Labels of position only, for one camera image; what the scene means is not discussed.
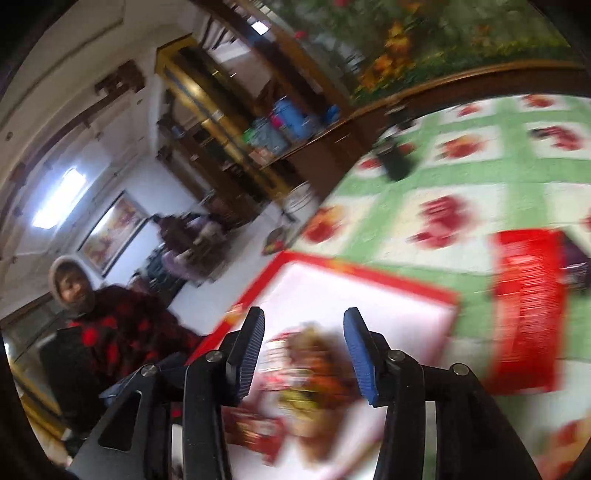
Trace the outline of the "brown black sesame packet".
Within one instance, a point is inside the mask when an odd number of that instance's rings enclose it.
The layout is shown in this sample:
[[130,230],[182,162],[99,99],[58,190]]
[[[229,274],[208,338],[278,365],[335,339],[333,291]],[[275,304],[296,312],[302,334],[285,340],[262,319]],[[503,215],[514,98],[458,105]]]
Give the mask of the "brown black sesame packet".
[[286,385],[277,394],[277,406],[287,417],[304,462],[325,462],[349,407],[360,397],[353,367],[315,324],[287,336],[287,357]]

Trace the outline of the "red rimmed white tray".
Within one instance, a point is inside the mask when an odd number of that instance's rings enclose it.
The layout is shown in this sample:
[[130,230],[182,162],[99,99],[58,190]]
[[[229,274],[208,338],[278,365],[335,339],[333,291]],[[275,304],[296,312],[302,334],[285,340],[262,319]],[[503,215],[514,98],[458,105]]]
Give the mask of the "red rimmed white tray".
[[[356,357],[358,343],[346,334],[346,311],[358,309],[367,328],[394,350],[423,365],[439,361],[459,312],[457,292],[427,281],[359,264],[283,252],[253,280],[231,310],[195,350],[199,357],[221,346],[242,326],[252,307],[263,310],[263,351],[280,334],[315,323],[349,364],[368,368],[369,356]],[[235,479],[370,479],[386,420],[385,408],[353,401],[325,461],[312,464],[294,437],[287,438],[273,465],[259,453],[228,446]]]

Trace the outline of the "small black box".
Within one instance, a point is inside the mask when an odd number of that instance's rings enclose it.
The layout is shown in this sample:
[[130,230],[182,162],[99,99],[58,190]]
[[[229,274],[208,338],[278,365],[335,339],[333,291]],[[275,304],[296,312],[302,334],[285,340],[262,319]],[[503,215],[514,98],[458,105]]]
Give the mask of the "small black box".
[[391,181],[403,180],[411,174],[411,159],[401,150],[395,139],[387,138],[377,142],[373,151]]

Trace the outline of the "framed wall picture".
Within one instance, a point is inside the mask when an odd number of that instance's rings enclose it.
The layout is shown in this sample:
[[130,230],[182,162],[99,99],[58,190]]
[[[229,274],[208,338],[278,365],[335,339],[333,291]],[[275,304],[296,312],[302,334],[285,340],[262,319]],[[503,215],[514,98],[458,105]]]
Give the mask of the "framed wall picture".
[[77,252],[96,274],[105,278],[147,221],[146,210],[122,191],[84,237]]

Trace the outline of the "person in red black jacket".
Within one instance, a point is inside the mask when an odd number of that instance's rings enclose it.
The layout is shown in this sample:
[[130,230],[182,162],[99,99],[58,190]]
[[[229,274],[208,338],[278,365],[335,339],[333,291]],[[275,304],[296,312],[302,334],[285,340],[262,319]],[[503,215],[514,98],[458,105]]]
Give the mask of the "person in red black jacket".
[[67,427],[82,438],[106,409],[103,392],[146,364],[187,358],[204,340],[152,295],[116,284],[95,290],[71,256],[53,262],[48,284],[68,323],[39,355]]

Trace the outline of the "blue bag on shelf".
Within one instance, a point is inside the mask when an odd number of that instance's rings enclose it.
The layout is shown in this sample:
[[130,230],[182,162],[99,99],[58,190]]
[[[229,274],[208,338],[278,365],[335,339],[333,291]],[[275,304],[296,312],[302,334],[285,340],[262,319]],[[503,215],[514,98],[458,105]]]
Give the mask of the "blue bag on shelf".
[[295,141],[308,141],[317,133],[315,117],[304,114],[289,98],[283,97],[273,105],[273,116]]

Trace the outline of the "wooden shelf cabinet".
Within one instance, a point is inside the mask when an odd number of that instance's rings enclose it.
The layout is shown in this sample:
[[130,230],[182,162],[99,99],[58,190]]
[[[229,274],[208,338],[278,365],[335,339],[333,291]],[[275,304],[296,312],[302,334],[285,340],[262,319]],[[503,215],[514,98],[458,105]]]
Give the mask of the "wooden shelf cabinet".
[[305,183],[324,199],[351,168],[322,145],[321,124],[308,141],[296,141],[273,116],[262,114],[249,92],[202,50],[190,36],[156,52],[155,70],[175,104],[191,112],[184,126],[173,112],[158,120],[170,148],[211,185],[211,207],[249,222],[266,201],[284,206],[295,187]]

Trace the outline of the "red patterned snack packet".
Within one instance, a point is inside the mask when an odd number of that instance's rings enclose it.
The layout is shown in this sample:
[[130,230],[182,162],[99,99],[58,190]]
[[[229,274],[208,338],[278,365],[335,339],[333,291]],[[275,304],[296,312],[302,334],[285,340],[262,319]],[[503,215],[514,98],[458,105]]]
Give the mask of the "red patterned snack packet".
[[276,463],[284,440],[287,426],[281,418],[260,415],[246,408],[222,408],[225,440],[259,454],[263,463]]

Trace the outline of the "flower painting wooden frame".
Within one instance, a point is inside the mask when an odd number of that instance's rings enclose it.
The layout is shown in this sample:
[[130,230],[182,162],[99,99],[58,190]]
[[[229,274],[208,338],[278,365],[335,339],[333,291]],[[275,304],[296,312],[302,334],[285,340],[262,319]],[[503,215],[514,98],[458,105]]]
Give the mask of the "flower painting wooden frame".
[[575,61],[567,40],[527,1],[231,1],[249,22],[293,38],[353,103],[514,61]]

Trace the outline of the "red snack box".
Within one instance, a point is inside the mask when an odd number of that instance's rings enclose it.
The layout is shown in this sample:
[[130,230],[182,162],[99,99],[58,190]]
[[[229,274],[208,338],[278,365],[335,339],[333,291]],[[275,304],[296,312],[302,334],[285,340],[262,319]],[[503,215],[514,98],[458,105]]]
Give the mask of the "red snack box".
[[553,391],[566,301],[560,232],[501,231],[492,246],[495,326],[486,388],[502,396]]

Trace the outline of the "green fruit-print tablecloth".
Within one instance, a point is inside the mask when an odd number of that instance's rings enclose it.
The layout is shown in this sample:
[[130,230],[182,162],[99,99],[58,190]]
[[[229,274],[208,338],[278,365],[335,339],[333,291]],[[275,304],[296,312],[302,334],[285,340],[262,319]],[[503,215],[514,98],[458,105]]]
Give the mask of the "green fruit-print tablecloth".
[[345,213],[298,253],[337,269],[291,264],[260,298],[266,330],[302,323],[342,332],[358,308],[416,360],[490,373],[495,347],[492,239],[502,230],[563,229],[590,246],[590,102],[520,95],[455,106],[403,134],[416,163],[391,182],[363,157],[325,200]]

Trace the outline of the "red white snack packet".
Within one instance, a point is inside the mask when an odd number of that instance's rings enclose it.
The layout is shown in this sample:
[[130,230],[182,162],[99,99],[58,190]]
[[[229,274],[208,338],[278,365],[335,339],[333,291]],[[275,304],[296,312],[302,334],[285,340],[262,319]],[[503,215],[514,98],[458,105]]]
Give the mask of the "red white snack packet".
[[311,369],[297,360],[298,331],[287,331],[263,345],[262,358],[256,370],[259,388],[267,392],[279,392],[304,386],[311,378]]

